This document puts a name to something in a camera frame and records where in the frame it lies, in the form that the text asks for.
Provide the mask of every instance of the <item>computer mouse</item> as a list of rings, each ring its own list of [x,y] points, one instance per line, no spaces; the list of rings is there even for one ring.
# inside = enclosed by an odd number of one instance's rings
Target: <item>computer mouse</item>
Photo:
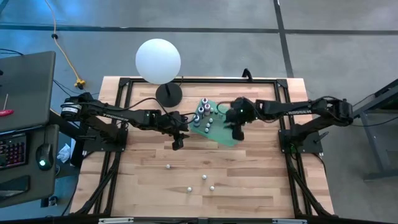
[[[36,149],[36,163],[41,170],[51,169],[54,164],[54,157],[50,144],[44,143]]]

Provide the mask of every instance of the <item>red object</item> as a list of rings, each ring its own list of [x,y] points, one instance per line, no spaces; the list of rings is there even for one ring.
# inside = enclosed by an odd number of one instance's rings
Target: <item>red object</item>
[[[14,110],[2,110],[2,111],[0,111],[0,116],[8,116],[13,113],[14,113]]]

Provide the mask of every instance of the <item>wooden tabletop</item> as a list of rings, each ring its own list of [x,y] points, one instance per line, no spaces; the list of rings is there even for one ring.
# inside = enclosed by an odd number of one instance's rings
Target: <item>wooden tabletop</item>
[[[104,77],[99,100],[114,104],[119,78]],[[288,78],[287,81],[292,101],[307,100],[303,79]],[[156,88],[157,85],[135,83],[130,105],[154,96]],[[181,88],[182,102],[168,111],[192,112],[203,97],[213,101],[234,100],[239,96],[252,101],[275,100],[274,87],[268,84],[183,83]],[[134,109],[160,107],[155,101],[145,101]],[[311,118],[310,115],[295,116],[295,121],[305,123]],[[286,163],[277,137],[279,128],[279,122],[253,122],[243,127],[245,140],[234,147],[189,132],[184,148],[173,151],[171,137],[130,126],[119,166],[112,216],[293,217]],[[83,161],[71,212],[81,208],[97,187],[103,157],[104,153],[96,152]],[[324,208],[333,213],[321,162],[311,154],[302,157],[309,189]],[[206,180],[202,179],[203,174],[207,175]],[[215,186],[215,190],[210,191],[210,186]],[[192,192],[188,193],[187,187],[191,187]],[[298,192],[300,208],[304,211],[302,194]],[[108,188],[104,191],[102,208],[107,195]]]

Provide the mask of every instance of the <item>white ball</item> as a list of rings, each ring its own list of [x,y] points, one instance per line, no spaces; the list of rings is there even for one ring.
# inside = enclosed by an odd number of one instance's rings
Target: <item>white ball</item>
[[[140,76],[153,84],[172,81],[180,71],[181,58],[169,41],[152,39],[143,43],[136,54],[136,67]]]

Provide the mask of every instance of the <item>lamp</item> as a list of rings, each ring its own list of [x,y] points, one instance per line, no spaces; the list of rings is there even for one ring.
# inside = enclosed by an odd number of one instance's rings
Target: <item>lamp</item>
[[[136,54],[136,67],[145,81],[160,85],[156,99],[164,107],[177,106],[182,99],[182,90],[171,81],[181,67],[181,58],[173,44],[162,39],[143,43]]]

